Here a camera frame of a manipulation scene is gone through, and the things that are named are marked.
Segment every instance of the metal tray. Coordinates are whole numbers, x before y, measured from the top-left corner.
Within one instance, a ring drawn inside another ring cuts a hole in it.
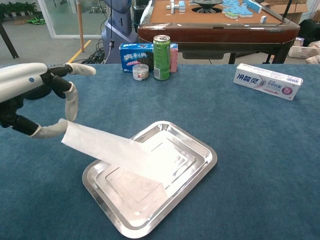
[[[152,151],[170,153],[176,166],[166,186],[96,160],[83,172],[86,189],[118,231],[132,239],[150,233],[217,163],[216,152],[167,121],[158,121],[131,138]]]

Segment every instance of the white toothpaste box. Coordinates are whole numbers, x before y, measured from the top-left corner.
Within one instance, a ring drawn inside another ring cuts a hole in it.
[[[247,64],[239,64],[233,82],[292,101],[303,79]]]

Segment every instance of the green can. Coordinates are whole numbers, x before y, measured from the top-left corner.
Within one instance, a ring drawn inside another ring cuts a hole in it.
[[[153,75],[160,81],[170,76],[170,37],[167,35],[153,38]]]

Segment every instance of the potted plant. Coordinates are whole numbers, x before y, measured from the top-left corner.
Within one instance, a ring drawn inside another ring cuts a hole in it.
[[[33,3],[28,3],[27,1],[25,2],[25,10],[29,13],[29,15],[33,15],[37,11],[37,5],[35,2]]]
[[[4,3],[0,3],[0,20],[5,18],[6,5]]]
[[[17,16],[16,11],[15,11],[15,6],[11,2],[9,2],[8,5],[6,6],[6,13],[8,15],[11,14],[12,17]]]
[[[17,16],[25,16],[25,4],[22,2],[16,2],[14,5],[14,10]]]

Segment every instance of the pink package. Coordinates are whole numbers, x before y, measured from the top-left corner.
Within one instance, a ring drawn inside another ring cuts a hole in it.
[[[176,47],[170,48],[170,73],[176,73],[177,70],[178,70],[178,45]]]

